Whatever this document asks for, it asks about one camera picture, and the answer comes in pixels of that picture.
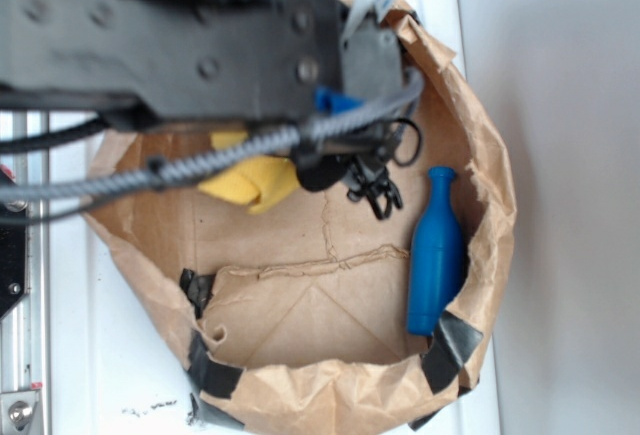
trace gray cable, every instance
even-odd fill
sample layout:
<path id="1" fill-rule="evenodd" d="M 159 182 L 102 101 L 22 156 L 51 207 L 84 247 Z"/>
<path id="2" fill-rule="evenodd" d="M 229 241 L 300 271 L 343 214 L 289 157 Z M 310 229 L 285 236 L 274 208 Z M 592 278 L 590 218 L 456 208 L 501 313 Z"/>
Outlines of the gray cable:
<path id="1" fill-rule="evenodd" d="M 293 126 L 258 135 L 221 151 L 209 151 L 172 162 L 157 163 L 147 169 L 50 185 L 0 187 L 0 201 L 53 200 L 85 195 L 114 196 L 145 189 L 163 189 L 191 185 L 250 157 L 273 154 L 298 146 L 304 137 L 312 142 L 344 135 L 376 121 L 384 120 L 398 108 L 415 102 L 424 81 L 418 70 L 408 70 L 408 83 L 399 92 L 375 99 L 338 116 L 316 119 L 299 130 Z"/>

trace screw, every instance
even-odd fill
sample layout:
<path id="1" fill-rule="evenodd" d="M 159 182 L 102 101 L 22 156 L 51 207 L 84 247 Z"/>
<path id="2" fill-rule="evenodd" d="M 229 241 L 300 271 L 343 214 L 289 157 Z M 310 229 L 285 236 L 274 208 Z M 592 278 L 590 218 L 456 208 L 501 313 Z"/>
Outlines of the screw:
<path id="1" fill-rule="evenodd" d="M 311 15 L 309 15 L 309 13 L 306 10 L 297 10 L 293 14 L 293 19 L 292 19 L 293 28 L 298 33 L 308 32 L 309 29 L 311 28 L 311 21 L 312 21 Z"/>
<path id="2" fill-rule="evenodd" d="M 49 7 L 44 0 L 27 0 L 24 5 L 24 13 L 32 21 L 42 23 L 46 21 Z"/>
<path id="3" fill-rule="evenodd" d="M 21 431 L 26 427 L 33 417 L 33 408 L 25 402 L 16 402 L 9 408 L 9 420 Z"/>
<path id="4" fill-rule="evenodd" d="M 29 203 L 25 200 L 14 200 L 13 202 L 6 202 L 5 208 L 13 213 L 20 213 L 27 209 Z"/>
<path id="5" fill-rule="evenodd" d="M 296 73 L 298 75 L 298 80 L 302 83 L 311 85 L 318 80 L 318 75 L 320 75 L 320 66 L 314 58 L 304 57 L 298 62 Z"/>
<path id="6" fill-rule="evenodd" d="M 385 31 L 382 33 L 381 41 L 383 45 L 391 45 L 396 43 L 396 36 L 392 32 Z"/>
<path id="7" fill-rule="evenodd" d="M 215 58 L 203 58 L 200 60 L 200 63 L 198 63 L 198 73 L 200 73 L 200 76 L 205 80 L 215 78 L 219 72 L 220 66 Z"/>
<path id="8" fill-rule="evenodd" d="M 113 10 L 106 3 L 100 2 L 89 12 L 89 16 L 93 22 L 102 27 L 108 28 L 113 23 Z"/>

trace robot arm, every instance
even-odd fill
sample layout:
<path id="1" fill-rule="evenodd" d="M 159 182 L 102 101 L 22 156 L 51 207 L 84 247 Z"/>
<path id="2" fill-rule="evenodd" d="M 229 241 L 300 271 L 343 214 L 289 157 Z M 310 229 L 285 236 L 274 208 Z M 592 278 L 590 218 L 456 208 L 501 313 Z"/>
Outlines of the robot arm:
<path id="1" fill-rule="evenodd" d="M 287 155 L 303 187 L 343 180 L 387 218 L 402 205 L 386 164 L 407 102 L 353 130 L 306 135 L 345 100 L 366 112 L 403 90 L 394 34 L 371 19 L 343 43 L 347 14 L 339 0 L 0 0 L 0 109 L 88 110 L 101 126 L 145 133 L 294 127 Z M 15 199 L 8 190 L 0 199 Z"/>

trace blue plastic bottle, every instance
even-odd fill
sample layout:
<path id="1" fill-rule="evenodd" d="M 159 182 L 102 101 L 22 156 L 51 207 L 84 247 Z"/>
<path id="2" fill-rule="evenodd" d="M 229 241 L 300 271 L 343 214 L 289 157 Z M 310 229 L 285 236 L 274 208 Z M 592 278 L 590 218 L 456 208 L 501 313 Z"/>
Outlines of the blue plastic bottle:
<path id="1" fill-rule="evenodd" d="M 449 200 L 456 172 L 449 167 L 433 167 L 429 177 L 431 198 L 411 246 L 407 331 L 414 335 L 433 334 L 463 281 L 464 242 Z"/>

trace yellow sponge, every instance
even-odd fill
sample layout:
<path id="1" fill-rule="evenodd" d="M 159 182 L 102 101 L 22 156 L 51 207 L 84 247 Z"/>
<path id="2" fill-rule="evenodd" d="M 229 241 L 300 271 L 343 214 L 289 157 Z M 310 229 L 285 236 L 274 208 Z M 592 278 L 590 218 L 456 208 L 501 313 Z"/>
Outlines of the yellow sponge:
<path id="1" fill-rule="evenodd" d="M 246 132 L 217 132 L 211 135 L 211 145 L 221 150 L 246 138 Z M 267 156 L 244 160 L 198 185 L 212 197 L 248 205 L 251 214 L 266 212 L 298 187 L 295 165 L 287 158 Z"/>

